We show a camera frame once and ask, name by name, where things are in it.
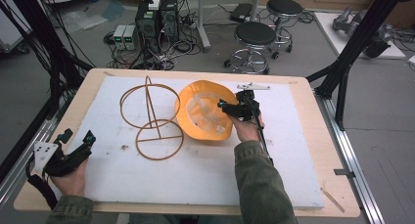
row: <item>person's left hand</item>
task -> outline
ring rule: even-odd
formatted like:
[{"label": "person's left hand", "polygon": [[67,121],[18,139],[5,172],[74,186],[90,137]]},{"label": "person's left hand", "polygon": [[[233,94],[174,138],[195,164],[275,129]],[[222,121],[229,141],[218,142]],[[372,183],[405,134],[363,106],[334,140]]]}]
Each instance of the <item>person's left hand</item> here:
[{"label": "person's left hand", "polygon": [[85,191],[86,159],[74,172],[63,177],[52,177],[52,182],[64,196],[83,197]]}]

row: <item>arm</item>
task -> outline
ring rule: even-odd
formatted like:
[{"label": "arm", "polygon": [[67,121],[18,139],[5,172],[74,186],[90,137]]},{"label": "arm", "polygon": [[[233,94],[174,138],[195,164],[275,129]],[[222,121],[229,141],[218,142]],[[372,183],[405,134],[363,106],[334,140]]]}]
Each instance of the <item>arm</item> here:
[{"label": "arm", "polygon": [[62,196],[47,224],[89,224],[92,221],[94,202],[84,197]]},{"label": "arm", "polygon": [[48,217],[47,224],[91,223],[94,202],[84,197],[86,163],[87,160],[71,174],[51,177],[63,196]]},{"label": "arm", "polygon": [[230,118],[242,142],[235,148],[235,175],[244,223],[297,223],[281,176],[259,143],[256,125]]}]

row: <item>wheel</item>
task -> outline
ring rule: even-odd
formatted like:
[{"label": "wheel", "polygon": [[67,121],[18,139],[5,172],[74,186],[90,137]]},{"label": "wheel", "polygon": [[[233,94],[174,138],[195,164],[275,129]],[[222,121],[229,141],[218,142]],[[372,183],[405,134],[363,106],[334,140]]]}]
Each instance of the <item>wheel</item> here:
[{"label": "wheel", "polygon": [[288,52],[288,53],[291,53],[291,51],[293,50],[293,46],[292,45],[289,45],[288,47],[287,47],[287,49],[286,49],[286,51]]},{"label": "wheel", "polygon": [[229,60],[225,61],[224,63],[225,67],[231,67],[231,62]]},{"label": "wheel", "polygon": [[263,70],[263,74],[269,74],[269,67]]},{"label": "wheel", "polygon": [[272,59],[276,60],[280,56],[280,53],[277,51],[274,54],[272,54]]}]

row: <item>hand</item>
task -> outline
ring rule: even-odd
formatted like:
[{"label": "hand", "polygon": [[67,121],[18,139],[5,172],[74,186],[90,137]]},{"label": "hand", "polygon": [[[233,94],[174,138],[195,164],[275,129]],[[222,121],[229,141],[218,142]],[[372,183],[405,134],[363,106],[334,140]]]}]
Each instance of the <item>hand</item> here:
[{"label": "hand", "polygon": [[64,196],[83,197],[85,190],[86,159],[74,172],[63,177],[51,177],[52,182]]},{"label": "hand", "polygon": [[[260,141],[254,119],[250,121],[242,121],[229,114],[228,117],[232,120],[238,134],[238,138],[242,143],[247,141]],[[261,115],[259,115],[259,123],[262,127],[264,127]]]}]

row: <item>wooden table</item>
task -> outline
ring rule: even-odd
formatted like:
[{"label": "wooden table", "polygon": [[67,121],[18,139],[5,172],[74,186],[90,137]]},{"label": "wooden table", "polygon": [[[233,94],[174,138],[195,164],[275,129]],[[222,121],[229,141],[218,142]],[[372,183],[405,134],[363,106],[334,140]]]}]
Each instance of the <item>wooden table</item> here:
[{"label": "wooden table", "polygon": [[[56,138],[60,132],[64,132],[67,128],[70,128],[73,133],[76,134],[82,119],[86,115],[105,77],[145,77],[146,75],[155,78],[248,81],[259,84],[261,82],[267,82],[288,85],[297,108],[302,131],[315,166],[321,193],[326,204],[325,207],[321,209],[296,209],[296,215],[356,217],[360,214],[358,204],[347,178],[345,176],[338,176],[334,172],[334,169],[343,168],[343,166],[339,160],[339,156],[333,145],[323,116],[314,99],[311,88],[303,77],[95,68],[89,71],[52,138]],[[49,210],[49,206],[46,204],[44,198],[28,183],[24,184],[16,198],[15,208],[18,210]],[[238,206],[162,203],[96,202],[94,210],[129,213],[240,214]]]}]

